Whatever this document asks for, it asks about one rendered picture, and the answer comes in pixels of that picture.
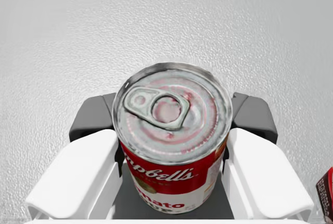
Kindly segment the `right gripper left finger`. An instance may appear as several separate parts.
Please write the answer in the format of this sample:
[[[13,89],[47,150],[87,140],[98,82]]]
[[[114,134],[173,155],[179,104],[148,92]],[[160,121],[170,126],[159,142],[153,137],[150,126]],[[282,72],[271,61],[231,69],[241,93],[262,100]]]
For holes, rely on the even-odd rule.
[[[25,203],[32,219],[108,219],[122,184],[122,150],[111,111],[115,94],[86,99],[70,143],[46,169]]]

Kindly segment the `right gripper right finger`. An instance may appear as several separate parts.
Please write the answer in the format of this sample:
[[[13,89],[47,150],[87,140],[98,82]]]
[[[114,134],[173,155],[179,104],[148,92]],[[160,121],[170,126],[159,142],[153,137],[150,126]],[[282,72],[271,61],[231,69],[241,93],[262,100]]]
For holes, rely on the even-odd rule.
[[[284,152],[267,102],[234,93],[222,183],[235,219],[309,219],[313,200]]]

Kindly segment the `red and white can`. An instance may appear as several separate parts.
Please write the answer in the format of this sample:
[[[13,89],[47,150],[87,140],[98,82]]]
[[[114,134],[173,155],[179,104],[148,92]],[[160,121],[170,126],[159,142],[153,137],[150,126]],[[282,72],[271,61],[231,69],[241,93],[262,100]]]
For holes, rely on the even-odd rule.
[[[231,97],[210,72],[157,63],[117,92],[112,121],[139,196],[177,215],[211,195],[232,125]]]

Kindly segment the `red carton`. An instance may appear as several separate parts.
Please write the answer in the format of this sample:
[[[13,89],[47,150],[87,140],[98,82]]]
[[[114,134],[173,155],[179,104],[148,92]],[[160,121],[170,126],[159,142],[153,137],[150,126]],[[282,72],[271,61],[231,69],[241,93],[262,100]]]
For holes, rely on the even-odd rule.
[[[333,224],[333,167],[316,184],[319,202],[326,224]]]

